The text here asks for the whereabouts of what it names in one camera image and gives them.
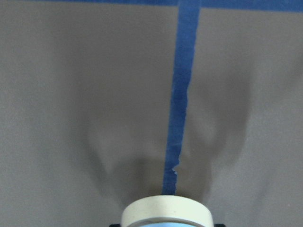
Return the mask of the blue bell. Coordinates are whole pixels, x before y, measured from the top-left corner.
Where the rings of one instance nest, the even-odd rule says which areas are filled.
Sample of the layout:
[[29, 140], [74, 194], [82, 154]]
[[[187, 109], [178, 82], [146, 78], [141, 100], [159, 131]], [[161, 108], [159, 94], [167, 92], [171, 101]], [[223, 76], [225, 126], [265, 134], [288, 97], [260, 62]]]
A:
[[203, 204], [181, 196], [157, 195], [128, 205], [122, 227], [213, 227], [213, 217]]

